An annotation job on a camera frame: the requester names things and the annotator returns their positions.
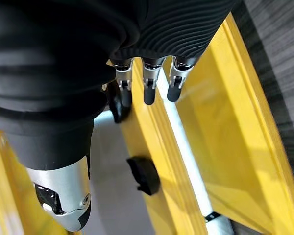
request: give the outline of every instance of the yellow metal bar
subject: yellow metal bar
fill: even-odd
[[[41,208],[25,168],[0,132],[0,235],[66,235]]]
[[[133,68],[133,111],[122,131],[132,156],[150,156],[161,180],[161,190],[145,196],[147,209],[158,234],[207,234],[180,150],[162,99],[143,102],[142,63]]]
[[[231,14],[177,108],[214,210],[262,233],[294,235],[294,179]]]

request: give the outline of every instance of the robotic hand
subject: robotic hand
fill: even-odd
[[[116,78],[130,107],[132,58],[141,57],[150,105],[173,56],[168,99],[177,101],[234,2],[0,0],[0,130],[42,207],[68,231],[90,215],[93,120],[107,103],[101,86]]]

